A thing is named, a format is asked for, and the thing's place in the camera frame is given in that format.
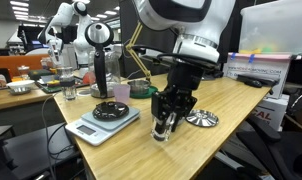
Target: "ceiling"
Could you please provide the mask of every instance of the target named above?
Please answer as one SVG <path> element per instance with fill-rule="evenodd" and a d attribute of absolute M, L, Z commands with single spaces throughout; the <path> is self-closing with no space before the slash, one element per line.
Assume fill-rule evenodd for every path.
<path fill-rule="evenodd" d="M 29 16 L 43 16 L 46 18 L 51 17 L 57 13 L 57 10 L 62 2 L 71 4 L 72 0 L 29 0 Z M 118 6 L 118 4 L 118 0 L 91 0 L 91 2 L 87 4 L 88 13 L 91 17 L 95 17 L 97 14 L 104 14 L 104 12 L 107 10 L 115 11 L 113 9 Z M 113 16 L 108 15 L 108 18 L 100 18 L 100 20 L 110 21 L 118 16 L 118 14 Z M 13 14 L 10 0 L 0 0 L 0 20 L 20 21 L 16 20 Z M 78 18 L 76 16 L 73 17 L 72 24 L 75 24 L 77 21 Z"/>

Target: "ceiling light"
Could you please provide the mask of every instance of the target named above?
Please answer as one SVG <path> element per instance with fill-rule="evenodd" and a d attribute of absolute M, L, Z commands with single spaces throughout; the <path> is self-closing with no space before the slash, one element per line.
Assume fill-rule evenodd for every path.
<path fill-rule="evenodd" d="M 99 21 L 99 20 L 100 20 L 100 18 L 95 18 L 95 17 L 91 17 L 91 19 L 92 19 L 93 21 Z"/>
<path fill-rule="evenodd" d="M 15 5 L 15 6 L 29 7 L 29 4 L 28 4 L 28 3 L 17 2 L 17 1 L 10 1 L 10 3 L 11 3 L 12 5 Z"/>
<path fill-rule="evenodd" d="M 13 11 L 14 14 L 28 15 L 27 12 Z"/>
<path fill-rule="evenodd" d="M 84 4 L 89 4 L 90 0 L 72 0 L 72 2 L 82 2 Z"/>
<path fill-rule="evenodd" d="M 107 15 L 103 15 L 103 14 L 98 14 L 97 17 L 99 17 L 99 18 L 107 18 L 108 16 Z"/>
<path fill-rule="evenodd" d="M 116 15 L 117 13 L 114 11 L 106 11 L 104 14 Z"/>
<path fill-rule="evenodd" d="M 29 21 L 29 22 L 36 22 L 36 23 L 47 23 L 47 21 L 39 20 L 39 19 L 30 19 L 30 18 L 28 18 L 28 19 L 24 19 L 24 20 Z"/>
<path fill-rule="evenodd" d="M 35 24 L 23 24 L 23 26 L 33 26 L 33 27 L 35 27 Z"/>
<path fill-rule="evenodd" d="M 15 17 L 16 17 L 16 18 L 18 18 L 18 17 L 19 17 L 19 18 L 29 18 L 29 16 L 25 16 L 25 15 L 18 15 L 18 14 L 16 14 L 16 15 L 15 15 Z"/>
<path fill-rule="evenodd" d="M 28 18 L 17 17 L 18 20 L 28 20 Z"/>
<path fill-rule="evenodd" d="M 16 6 L 13 6 L 12 9 L 13 10 L 18 10 L 18 11 L 29 11 L 28 8 L 21 8 L 21 7 L 16 7 Z"/>

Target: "metal disc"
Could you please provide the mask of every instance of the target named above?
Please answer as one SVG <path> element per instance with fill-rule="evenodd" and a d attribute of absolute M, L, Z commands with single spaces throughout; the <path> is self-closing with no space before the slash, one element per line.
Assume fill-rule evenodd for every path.
<path fill-rule="evenodd" d="M 186 120 L 196 126 L 212 127 L 218 124 L 219 118 L 209 111 L 192 110 Z"/>

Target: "humanoid robot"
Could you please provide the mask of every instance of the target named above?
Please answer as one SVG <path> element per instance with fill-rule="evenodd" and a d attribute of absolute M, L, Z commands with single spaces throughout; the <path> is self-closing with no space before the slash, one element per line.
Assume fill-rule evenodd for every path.
<path fill-rule="evenodd" d="M 61 27 L 70 25 L 73 15 L 79 16 L 79 25 L 77 29 L 77 38 L 73 41 L 75 53 L 77 55 L 80 76 L 82 77 L 88 71 L 89 53 L 93 50 L 85 39 L 85 29 L 92 23 L 91 17 L 87 12 L 86 5 L 82 2 L 72 4 L 62 3 L 56 15 L 54 15 L 46 24 L 44 29 L 38 35 L 42 44 L 48 44 L 49 55 L 57 66 L 64 66 L 61 52 L 63 42 L 56 34 L 61 33 Z M 53 29 L 54 36 L 49 34 Z"/>
<path fill-rule="evenodd" d="M 162 92 L 152 94 L 154 125 L 151 135 L 168 140 L 178 123 L 188 116 L 197 99 L 192 96 L 206 69 L 217 65 L 220 35 L 229 21 L 235 0 L 133 0 L 140 21 L 156 31 L 179 30 L 173 65 Z"/>

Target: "plastic bin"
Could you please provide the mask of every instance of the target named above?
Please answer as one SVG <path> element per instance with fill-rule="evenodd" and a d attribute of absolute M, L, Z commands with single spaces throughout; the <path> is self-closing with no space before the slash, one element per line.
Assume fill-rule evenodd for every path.
<path fill-rule="evenodd" d="M 302 55 L 302 0 L 281 0 L 241 10 L 239 53 Z"/>

